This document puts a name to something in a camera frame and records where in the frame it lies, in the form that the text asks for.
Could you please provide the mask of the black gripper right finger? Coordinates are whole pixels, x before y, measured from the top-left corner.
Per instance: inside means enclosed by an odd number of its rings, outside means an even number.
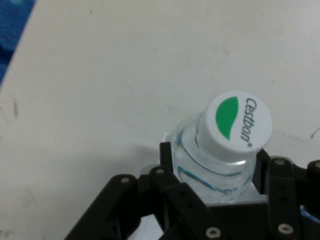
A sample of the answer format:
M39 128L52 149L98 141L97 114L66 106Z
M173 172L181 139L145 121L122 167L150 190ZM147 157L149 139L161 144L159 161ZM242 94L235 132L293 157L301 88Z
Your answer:
M320 238L319 160L303 168L262 149L256 155L254 186L267 198L267 239Z

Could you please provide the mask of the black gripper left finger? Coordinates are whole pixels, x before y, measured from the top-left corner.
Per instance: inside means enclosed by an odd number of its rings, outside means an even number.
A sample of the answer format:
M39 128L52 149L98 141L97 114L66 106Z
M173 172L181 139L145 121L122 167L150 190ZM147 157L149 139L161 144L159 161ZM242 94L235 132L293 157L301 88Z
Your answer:
M173 173L169 142L159 145L160 164L139 178L110 179L67 240L127 240L141 219L154 215L162 240L223 240L225 228L187 183Z

